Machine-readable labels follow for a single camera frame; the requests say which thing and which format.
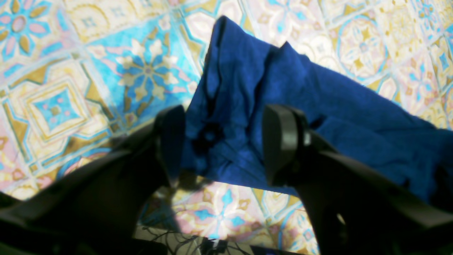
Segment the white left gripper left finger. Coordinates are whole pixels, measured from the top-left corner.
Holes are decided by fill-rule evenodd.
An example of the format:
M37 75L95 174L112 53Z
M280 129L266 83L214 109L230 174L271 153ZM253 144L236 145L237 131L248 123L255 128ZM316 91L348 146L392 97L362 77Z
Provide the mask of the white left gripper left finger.
M55 181L29 200L1 195L2 255L165 255L157 242L134 239L142 207L160 187L175 187L185 133L183 106L103 158Z

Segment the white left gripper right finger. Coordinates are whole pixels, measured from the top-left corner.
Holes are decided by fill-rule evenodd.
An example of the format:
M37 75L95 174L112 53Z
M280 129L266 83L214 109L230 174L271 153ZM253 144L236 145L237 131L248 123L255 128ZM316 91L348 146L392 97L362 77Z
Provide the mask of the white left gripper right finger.
M338 153L302 111L266 105L262 137L268 184L297 191L322 255L452 254L451 213Z

